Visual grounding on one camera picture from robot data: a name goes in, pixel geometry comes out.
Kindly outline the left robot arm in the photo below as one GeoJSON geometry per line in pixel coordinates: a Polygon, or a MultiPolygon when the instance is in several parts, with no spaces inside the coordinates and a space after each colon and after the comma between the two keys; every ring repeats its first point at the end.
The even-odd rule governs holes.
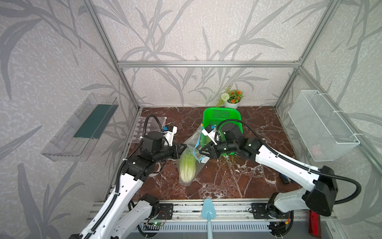
{"type": "Polygon", "coordinates": [[[167,124],[159,131],[143,132],[138,145],[140,153],[132,153],[120,166],[115,188],[96,216],[79,233],[70,235],[72,239],[125,239],[144,220],[156,217],[159,199],[143,196],[135,206],[132,198],[154,172],[156,164],[168,159],[179,159],[187,149],[183,143],[174,143],[178,129],[167,124]]]}

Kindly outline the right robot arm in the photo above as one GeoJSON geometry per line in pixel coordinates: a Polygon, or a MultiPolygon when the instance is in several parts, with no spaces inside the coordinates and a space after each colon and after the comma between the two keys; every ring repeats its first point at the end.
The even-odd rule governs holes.
{"type": "Polygon", "coordinates": [[[329,217],[334,205],[352,201],[361,193],[362,186],[358,181],[335,175],[330,167],[318,168],[280,153],[255,131],[253,137],[246,137],[238,123],[237,119],[226,119],[218,125],[204,127],[202,133],[210,138],[210,142],[199,152],[210,159],[234,153],[272,168],[299,184],[301,188],[298,190],[271,196],[266,206],[270,218],[294,210],[311,210],[329,217]]]}

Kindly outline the chinese cabbage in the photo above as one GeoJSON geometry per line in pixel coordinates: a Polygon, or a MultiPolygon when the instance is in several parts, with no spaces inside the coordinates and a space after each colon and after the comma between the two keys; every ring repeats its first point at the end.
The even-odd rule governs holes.
{"type": "Polygon", "coordinates": [[[189,184],[193,181],[196,175],[196,163],[196,158],[189,150],[183,152],[179,160],[179,177],[181,182],[189,184]]]}

